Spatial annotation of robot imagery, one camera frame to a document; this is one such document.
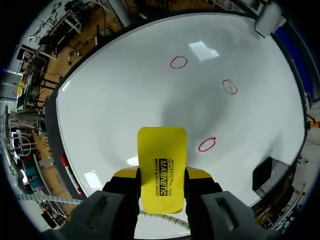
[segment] wall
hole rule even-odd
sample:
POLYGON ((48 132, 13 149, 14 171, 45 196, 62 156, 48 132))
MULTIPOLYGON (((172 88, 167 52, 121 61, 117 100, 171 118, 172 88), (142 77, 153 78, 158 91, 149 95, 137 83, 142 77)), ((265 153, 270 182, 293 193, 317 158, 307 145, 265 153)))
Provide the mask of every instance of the wall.
POLYGON ((16 101, 17 90, 21 75, 4 72, 0 83, 0 99, 6 101, 16 101))

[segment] white spiral cable wrap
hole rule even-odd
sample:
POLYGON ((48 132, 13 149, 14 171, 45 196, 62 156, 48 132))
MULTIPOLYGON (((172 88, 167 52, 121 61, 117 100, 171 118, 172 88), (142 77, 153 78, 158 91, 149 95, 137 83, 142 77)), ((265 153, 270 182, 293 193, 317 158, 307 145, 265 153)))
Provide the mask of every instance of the white spiral cable wrap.
POLYGON ((168 220, 169 223, 174 223, 175 225, 180 225, 180 227, 184 228, 184 229, 187 229, 189 230, 190 227, 189 227, 189 223, 187 223, 186 221, 183 221, 179 218, 175 218, 173 216, 169 216, 169 215, 164 215, 164 214, 150 214, 150 213, 147 213, 145 211, 140 211, 139 212, 139 215, 143 215, 145 217, 150 217, 150 218, 160 218, 162 220, 168 220))
POLYGON ((62 197, 62 196, 42 195, 37 192, 35 192, 34 194, 18 194, 17 198, 20 201, 47 200, 50 202, 57 202, 57 203, 63 203, 63 204, 74 204, 74 205, 79 205, 83 202, 82 200, 78 200, 78 199, 66 198, 66 197, 62 197))
MULTIPOLYGON (((18 194, 17 195, 18 200, 20 201, 51 201, 51 202, 57 202, 57 203, 63 203, 63 204, 74 204, 74 205, 79 205, 83 202, 83 200, 79 199, 73 199, 73 198, 66 198, 62 196, 52 196, 52 195, 42 195, 39 193, 34 193, 34 194, 18 194)), ((169 223, 174 223, 175 225, 179 225, 184 229, 189 230, 189 223, 186 221, 183 221, 181 219, 175 218, 173 216, 169 215, 164 215, 164 214, 150 214, 145 211, 140 211, 139 215, 145 216, 145 217, 150 217, 150 218, 159 218, 162 220, 168 220, 169 223)))

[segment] floor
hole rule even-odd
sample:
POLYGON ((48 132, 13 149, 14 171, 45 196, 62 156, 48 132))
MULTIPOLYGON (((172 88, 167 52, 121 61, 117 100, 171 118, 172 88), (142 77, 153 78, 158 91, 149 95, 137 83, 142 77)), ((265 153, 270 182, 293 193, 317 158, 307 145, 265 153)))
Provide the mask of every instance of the floor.
MULTIPOLYGON (((128 0, 128 4, 131 6, 131 11, 137 11, 136 7, 133 6, 133 1, 128 0)), ((173 11, 180 11, 185 9, 212 9, 213 5, 210 3, 206 3, 202 0, 172 0, 171 1, 171 8, 173 11)), ((83 25, 80 34, 77 34, 70 42, 69 45, 75 46, 78 41, 88 41, 88 44, 85 46, 78 46, 77 50, 80 51, 83 56, 88 54, 95 46, 95 40, 91 39, 91 26, 93 26, 93 34, 96 35, 96 25, 99 25, 100 29, 103 30, 104 26, 104 12, 101 7, 97 7, 92 10, 90 14, 90 24, 83 25)), ((112 28, 114 32, 120 30, 117 23, 115 23, 114 15, 110 14, 109 22, 107 24, 109 27, 112 28)), ((79 56, 73 55, 71 57, 72 64, 68 64, 68 55, 69 55, 70 48, 67 46, 65 47, 57 56, 56 60, 51 59, 47 66, 47 72, 45 74, 45 79, 59 82, 60 77, 65 76, 68 71, 74 66, 81 58, 79 56)), ((46 83, 49 87, 55 87, 54 84, 46 83)), ((52 94, 53 90, 44 88, 40 91, 40 100, 45 100, 52 94)), ((45 144, 47 141, 46 138, 34 135, 34 140, 36 143, 36 148, 40 151, 41 159, 50 158, 50 147, 45 144)), ((65 198, 71 198, 70 194, 67 190, 64 190, 63 187, 57 180, 58 171, 56 168, 51 168, 46 170, 43 173, 43 176, 46 180, 47 185, 51 188, 52 194, 55 196, 61 196, 65 198)), ((70 215, 75 205, 72 204, 61 204, 61 207, 65 210, 65 212, 70 215)))

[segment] cable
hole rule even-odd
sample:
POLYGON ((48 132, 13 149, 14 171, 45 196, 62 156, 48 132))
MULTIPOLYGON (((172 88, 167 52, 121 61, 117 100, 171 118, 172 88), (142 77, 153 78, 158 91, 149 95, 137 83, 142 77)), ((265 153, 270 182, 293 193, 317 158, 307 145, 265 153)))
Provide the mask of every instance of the cable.
POLYGON ((62 74, 60 74, 60 73, 49 73, 49 72, 45 72, 46 74, 49 74, 49 75, 52 75, 52 76, 54 76, 54 75, 59 75, 59 76, 61 76, 62 78, 64 77, 64 76, 62 76, 62 74))
POLYGON ((313 141, 313 140, 306 140, 306 144, 320 146, 320 143, 319 143, 319 142, 313 141))
POLYGON ((108 27, 109 25, 109 21, 110 21, 110 13, 112 13, 108 8, 106 8, 104 5, 102 5, 100 2, 98 2, 98 0, 93 0, 96 4, 100 5, 108 14, 108 22, 106 24, 106 26, 108 27))
POLYGON ((106 31, 106 13, 105 13, 105 10, 102 8, 102 11, 103 11, 103 26, 104 26, 104 36, 107 36, 107 31, 106 31))
MULTIPOLYGON (((35 192, 34 194, 18 194, 17 195, 18 200, 20 201, 30 201, 30 200, 40 200, 40 201, 51 201, 51 202, 57 202, 57 203, 64 203, 64 204, 74 204, 74 205, 80 205, 83 200, 74 199, 74 198, 66 198, 62 196, 52 196, 52 195, 42 195, 38 192, 35 192)), ((156 217, 162 220, 168 220, 169 223, 174 223, 175 225, 180 225, 180 227, 189 230, 189 223, 186 221, 183 221, 181 219, 178 219, 173 216, 164 215, 164 214, 150 214, 145 211, 139 211, 140 216, 144 217, 156 217)))

